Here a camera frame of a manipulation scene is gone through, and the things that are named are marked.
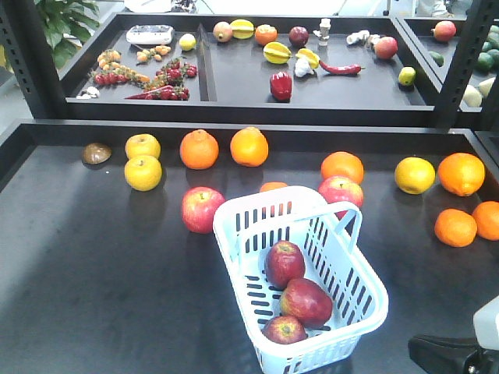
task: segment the plastic fruit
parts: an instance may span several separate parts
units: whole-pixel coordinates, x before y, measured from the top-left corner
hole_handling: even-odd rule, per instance
[[[452,21],[440,21],[431,30],[438,41],[450,41],[456,33],[455,24]]]
[[[159,158],[161,145],[151,134],[137,134],[126,140],[125,152],[129,159],[141,154]]]
[[[294,26],[288,37],[293,47],[302,48],[309,41],[309,32],[303,26]]]
[[[278,344],[292,344],[307,338],[305,328],[293,316],[275,316],[269,319],[262,334]]]
[[[425,192],[434,182],[434,166],[423,158],[406,157],[395,168],[395,183],[411,195]]]
[[[265,276],[279,290],[285,289],[291,279],[303,278],[305,260],[301,249],[287,240],[280,240],[268,251],[264,261]]]
[[[232,27],[228,22],[220,21],[213,27],[213,36],[220,43],[226,43],[232,39]]]
[[[187,229],[197,234],[213,231],[213,217],[225,197],[210,187],[194,187],[182,198],[182,221]]]
[[[149,191],[161,180],[163,171],[156,157],[141,154],[130,158],[125,164],[125,180],[137,191]]]
[[[271,191],[273,189],[282,189],[283,187],[288,187],[284,182],[267,182],[262,184],[260,187],[260,192]]]
[[[236,39],[249,39],[255,32],[255,26],[247,19],[235,19],[231,22],[231,28]]]
[[[320,165],[322,179],[344,175],[360,184],[364,180],[364,165],[355,154],[339,150],[329,154]]]
[[[320,57],[316,53],[312,52],[310,49],[307,48],[299,49],[298,52],[296,52],[295,57],[306,58],[312,69],[317,69],[319,67]]]
[[[291,55],[289,48],[278,41],[271,41],[264,47],[265,58],[273,64],[285,64]]]
[[[112,149],[102,143],[90,143],[83,149],[82,159],[85,164],[96,165],[107,161]]]
[[[416,80],[416,70],[413,67],[405,66],[398,74],[398,82],[406,87],[410,87]]]
[[[259,25],[255,30],[255,40],[259,45],[267,45],[278,38],[278,31],[271,25]]]
[[[337,201],[349,201],[360,208],[364,202],[362,187],[352,179],[342,175],[333,175],[324,179],[317,191],[326,199],[328,203]],[[345,212],[338,212],[336,215],[342,218]]]
[[[389,60],[398,51],[397,41],[393,37],[382,37],[374,45],[374,53],[378,58]]]
[[[472,213],[477,234],[487,240],[499,240],[499,202],[484,201]]]
[[[485,180],[485,166],[469,153],[453,153],[440,162],[437,175],[442,187],[457,196],[478,191]]]
[[[279,302],[283,316],[294,316],[304,327],[321,328],[333,313],[333,301],[315,282],[291,279]]]
[[[192,34],[183,34],[179,39],[179,46],[183,51],[190,51],[196,47],[196,37]]]
[[[218,158],[218,142],[203,129],[189,132],[180,143],[180,158],[190,169],[211,168]]]
[[[435,221],[434,231],[437,238],[451,247],[466,247],[473,243],[476,236],[475,219],[458,209],[443,210]]]
[[[253,126],[239,130],[231,139],[232,159],[240,165],[256,167],[268,157],[268,142],[264,134]]]

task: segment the basket handle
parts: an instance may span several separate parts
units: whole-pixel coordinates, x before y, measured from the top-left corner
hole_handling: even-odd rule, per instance
[[[346,211],[346,214],[338,221],[338,223],[334,227],[334,232],[340,239],[345,241],[349,254],[352,254],[353,249],[357,245],[357,238],[359,237],[360,225],[362,223],[362,213],[360,213],[359,208],[354,203],[350,203],[349,201],[339,201],[336,203],[324,204],[315,206],[313,210],[307,210],[300,213],[291,213],[285,216],[272,217],[269,219],[271,221],[260,221],[250,226],[247,230],[257,231],[259,226],[265,228],[269,225],[270,222],[272,223],[272,225],[285,226],[289,222],[309,221],[320,216],[331,216],[330,219],[337,220],[338,218],[334,214],[343,211]],[[350,240],[348,241],[345,236],[340,235],[340,233],[351,221],[353,221],[352,235],[350,236]],[[239,243],[236,242],[236,245],[239,244],[239,266],[242,266],[242,254],[245,250],[243,241],[241,239],[241,235],[238,235],[237,242]]]

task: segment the lemon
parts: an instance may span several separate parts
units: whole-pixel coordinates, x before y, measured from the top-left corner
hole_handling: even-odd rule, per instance
[[[395,168],[395,183],[411,195],[425,192],[434,182],[434,166],[423,158],[406,157]]]
[[[130,158],[125,164],[126,182],[137,191],[149,191],[161,180],[163,170],[156,157],[142,154]]]
[[[410,66],[402,68],[398,74],[398,82],[403,86],[412,86],[416,79],[416,70]]]
[[[196,38],[192,34],[183,34],[180,37],[179,45],[183,51],[190,51],[196,47]]]

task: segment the starfruit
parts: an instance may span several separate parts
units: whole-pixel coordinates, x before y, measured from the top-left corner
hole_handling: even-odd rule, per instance
[[[308,48],[301,48],[296,52],[296,58],[306,58],[312,69],[317,69],[319,67],[320,57],[313,53]]]
[[[273,64],[285,64],[291,58],[291,51],[283,43],[271,41],[264,47],[264,56]]]
[[[249,39],[255,32],[255,26],[247,19],[235,19],[231,22],[232,36],[236,39]]]

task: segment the garlic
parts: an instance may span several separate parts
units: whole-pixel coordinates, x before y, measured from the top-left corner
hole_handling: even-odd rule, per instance
[[[295,75],[301,78],[307,74],[313,74],[313,69],[310,67],[309,60],[304,57],[298,58],[295,64]]]

